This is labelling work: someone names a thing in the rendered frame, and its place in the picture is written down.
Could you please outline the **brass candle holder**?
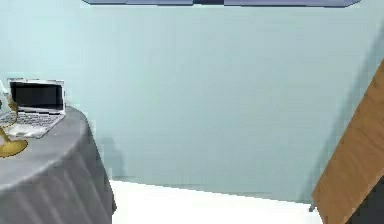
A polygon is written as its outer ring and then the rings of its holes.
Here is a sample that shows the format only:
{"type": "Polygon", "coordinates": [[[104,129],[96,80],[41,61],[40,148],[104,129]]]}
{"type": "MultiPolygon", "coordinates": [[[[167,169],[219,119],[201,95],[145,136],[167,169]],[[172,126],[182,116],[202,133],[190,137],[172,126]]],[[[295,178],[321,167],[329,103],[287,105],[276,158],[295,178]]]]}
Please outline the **brass candle holder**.
{"type": "Polygon", "coordinates": [[[12,96],[10,92],[4,87],[4,84],[0,80],[0,91],[5,96],[5,98],[8,101],[9,108],[15,112],[15,119],[6,126],[0,126],[0,136],[4,139],[5,143],[0,146],[0,157],[1,158],[7,158],[11,156],[15,156],[22,151],[24,151],[27,146],[28,142],[26,140],[11,140],[6,132],[4,131],[5,128],[8,128],[12,125],[14,125],[18,120],[18,105],[17,103],[12,99],[12,96]]]}

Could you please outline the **blue framed window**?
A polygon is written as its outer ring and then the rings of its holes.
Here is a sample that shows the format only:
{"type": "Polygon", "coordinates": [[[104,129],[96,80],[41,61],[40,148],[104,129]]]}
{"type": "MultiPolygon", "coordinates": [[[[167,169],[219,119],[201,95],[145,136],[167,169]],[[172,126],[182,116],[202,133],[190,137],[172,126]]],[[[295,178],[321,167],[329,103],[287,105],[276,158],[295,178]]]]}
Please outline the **blue framed window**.
{"type": "Polygon", "coordinates": [[[82,0],[91,5],[348,7],[361,0],[82,0]]]}

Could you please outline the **grey draped round table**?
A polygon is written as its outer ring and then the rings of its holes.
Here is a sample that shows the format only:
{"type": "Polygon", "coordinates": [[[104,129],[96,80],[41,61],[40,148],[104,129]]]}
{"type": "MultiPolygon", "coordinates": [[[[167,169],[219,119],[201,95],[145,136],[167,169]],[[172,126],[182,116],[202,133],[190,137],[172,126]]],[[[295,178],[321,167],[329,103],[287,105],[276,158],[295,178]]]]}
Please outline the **grey draped round table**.
{"type": "Polygon", "coordinates": [[[66,117],[0,158],[0,224],[112,224],[113,191],[86,116],[66,117]]]}

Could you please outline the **silver open laptop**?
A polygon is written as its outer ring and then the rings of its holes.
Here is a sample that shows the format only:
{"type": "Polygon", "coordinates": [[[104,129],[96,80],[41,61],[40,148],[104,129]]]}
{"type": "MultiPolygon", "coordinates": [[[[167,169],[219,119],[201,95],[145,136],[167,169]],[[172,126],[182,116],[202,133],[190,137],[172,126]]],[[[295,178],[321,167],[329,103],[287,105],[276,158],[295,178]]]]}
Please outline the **silver open laptop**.
{"type": "Polygon", "coordinates": [[[9,136],[42,138],[65,116],[65,91],[62,80],[8,78],[10,96],[18,105],[16,113],[0,115],[0,125],[9,136]]]}

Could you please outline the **brown wooden cupboard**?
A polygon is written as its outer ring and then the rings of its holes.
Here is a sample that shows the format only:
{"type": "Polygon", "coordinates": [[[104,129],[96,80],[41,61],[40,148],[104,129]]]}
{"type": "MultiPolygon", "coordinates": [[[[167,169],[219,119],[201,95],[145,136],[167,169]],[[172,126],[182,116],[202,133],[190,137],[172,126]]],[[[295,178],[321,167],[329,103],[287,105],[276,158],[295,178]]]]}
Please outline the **brown wooden cupboard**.
{"type": "Polygon", "coordinates": [[[384,60],[312,199],[323,224],[384,224],[384,60]]]}

